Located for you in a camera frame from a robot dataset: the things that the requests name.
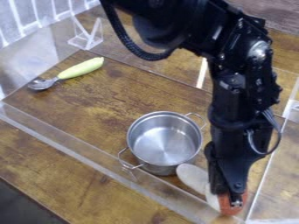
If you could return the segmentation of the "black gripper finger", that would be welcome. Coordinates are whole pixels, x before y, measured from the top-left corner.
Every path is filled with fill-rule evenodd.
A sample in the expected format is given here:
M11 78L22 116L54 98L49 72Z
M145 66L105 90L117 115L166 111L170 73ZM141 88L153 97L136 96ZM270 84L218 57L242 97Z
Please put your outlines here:
M212 194L222 194L226 192L228 188L212 150L213 146L206 145L204 148L204 156L208 161L209 191Z
M232 193L229 195L229 205L232 207L242 207L242 204L245 202L245 194L237 194L237 193Z

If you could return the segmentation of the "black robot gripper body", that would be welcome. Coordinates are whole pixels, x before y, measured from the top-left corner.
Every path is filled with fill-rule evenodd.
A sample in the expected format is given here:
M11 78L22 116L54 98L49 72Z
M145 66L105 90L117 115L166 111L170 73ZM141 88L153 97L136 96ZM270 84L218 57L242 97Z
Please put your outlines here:
M213 194L229 201L232 193L245 194L250 165L273 152L269 143L280 127L269 108L254 109L246 91L245 77L222 73L212 78L212 102L208 108L213 157L226 183L226 192Z

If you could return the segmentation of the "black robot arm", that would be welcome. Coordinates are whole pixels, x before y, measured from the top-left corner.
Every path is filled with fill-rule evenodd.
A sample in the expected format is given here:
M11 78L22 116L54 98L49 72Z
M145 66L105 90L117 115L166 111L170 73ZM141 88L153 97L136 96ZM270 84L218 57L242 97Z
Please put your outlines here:
M250 165L281 139L272 105L281 88L272 70L272 40L265 21L225 0L98 0L116 35L142 60L168 58L184 48L208 61L212 101L209 193L222 213L246 201Z

